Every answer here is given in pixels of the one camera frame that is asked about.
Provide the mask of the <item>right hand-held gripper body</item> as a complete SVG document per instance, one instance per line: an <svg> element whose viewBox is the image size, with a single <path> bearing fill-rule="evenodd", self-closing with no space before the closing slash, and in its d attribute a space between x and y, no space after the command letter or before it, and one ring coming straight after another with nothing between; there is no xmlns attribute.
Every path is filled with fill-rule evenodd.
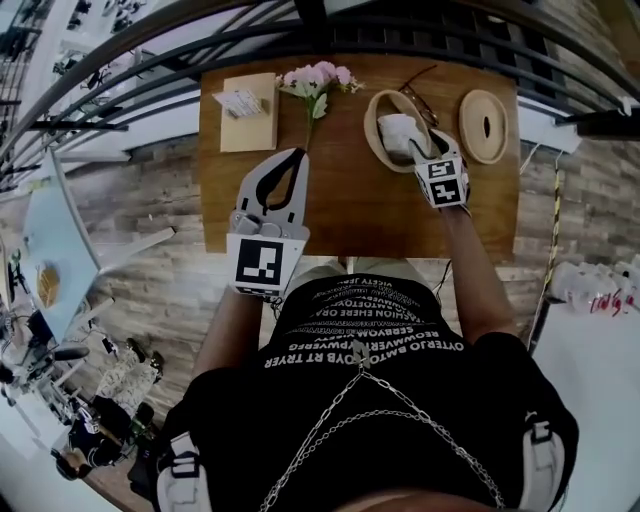
<svg viewBox="0 0 640 512"><path fill-rule="evenodd" d="M414 173L419 181L421 191L429 205L437 210L459 207L468 216L471 215L468 207L470 197L470 179L466 161L460 152L458 143L448 134L450 150L445 155L440 155L437 147L430 137L431 131L440 131L429 128L427 133L431 142L431 150L434 154L426 154L425 163L415 163Z"/></svg>

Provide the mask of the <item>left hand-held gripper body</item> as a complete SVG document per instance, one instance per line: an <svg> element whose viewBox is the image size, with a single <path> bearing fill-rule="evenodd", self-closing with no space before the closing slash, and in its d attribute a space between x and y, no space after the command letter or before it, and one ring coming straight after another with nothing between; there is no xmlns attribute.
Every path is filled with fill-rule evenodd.
<svg viewBox="0 0 640 512"><path fill-rule="evenodd" d="M304 149L292 197L285 198L292 170L267 199L256 197L259 179L293 149L270 156L241 183L226 235L229 285L241 294L282 298L309 240L304 214L310 160Z"/></svg>

